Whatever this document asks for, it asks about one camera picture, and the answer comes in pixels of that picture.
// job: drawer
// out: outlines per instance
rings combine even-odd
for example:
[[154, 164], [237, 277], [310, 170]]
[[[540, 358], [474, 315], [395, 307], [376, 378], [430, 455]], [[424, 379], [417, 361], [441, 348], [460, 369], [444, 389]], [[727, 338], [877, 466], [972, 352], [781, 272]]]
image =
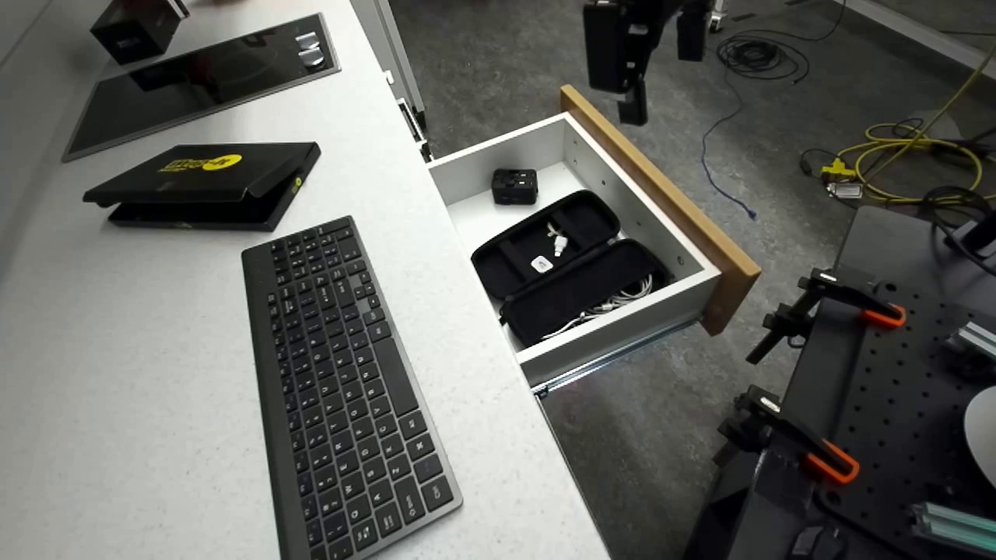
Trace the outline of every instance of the drawer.
[[[647, 245], [676, 280], [530, 348], [509, 334], [509, 346], [536, 391], [576, 383], [610, 358], [694, 320], [718, 334], [759, 277], [753, 257], [696, 212], [588, 101], [564, 88], [561, 102], [564, 112], [555, 117], [430, 164], [466, 263], [512, 225], [569, 194], [593, 189], [620, 214], [623, 238]], [[494, 206], [494, 168], [536, 168], [540, 204]]]

